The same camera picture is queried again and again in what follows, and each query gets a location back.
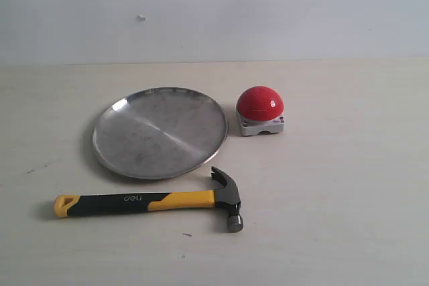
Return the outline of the round stainless steel plate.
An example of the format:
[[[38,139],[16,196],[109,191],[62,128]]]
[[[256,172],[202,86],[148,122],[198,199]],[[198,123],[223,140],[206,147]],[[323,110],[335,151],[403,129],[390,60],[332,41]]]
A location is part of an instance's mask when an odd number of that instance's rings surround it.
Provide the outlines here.
[[[97,119],[93,151],[108,170],[164,180],[210,161],[229,131],[222,106],[197,90],[149,88],[113,103]]]

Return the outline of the red dome push button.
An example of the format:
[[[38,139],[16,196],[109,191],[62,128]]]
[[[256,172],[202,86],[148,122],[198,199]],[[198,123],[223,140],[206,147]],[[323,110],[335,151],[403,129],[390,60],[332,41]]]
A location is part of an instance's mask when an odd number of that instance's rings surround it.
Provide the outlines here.
[[[284,131],[284,102],[266,86],[254,86],[241,94],[236,104],[237,118],[244,137]]]

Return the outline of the yellow black claw hammer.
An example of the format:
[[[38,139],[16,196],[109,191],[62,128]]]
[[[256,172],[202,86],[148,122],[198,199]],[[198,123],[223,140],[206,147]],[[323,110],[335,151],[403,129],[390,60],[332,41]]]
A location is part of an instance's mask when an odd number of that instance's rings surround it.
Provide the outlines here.
[[[103,195],[60,195],[54,202],[59,218],[138,214],[161,210],[219,208],[227,212],[227,229],[236,233],[244,227],[241,198],[235,180],[217,167],[211,178],[221,187],[195,192],[150,192]]]

